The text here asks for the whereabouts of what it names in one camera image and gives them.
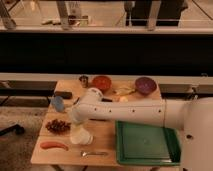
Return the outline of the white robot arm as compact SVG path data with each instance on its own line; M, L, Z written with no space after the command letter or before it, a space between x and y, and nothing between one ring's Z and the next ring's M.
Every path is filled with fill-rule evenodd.
M102 102L102 97L97 88L88 89L72 106L71 121L109 119L182 130L180 171L213 171L213 97L129 102Z

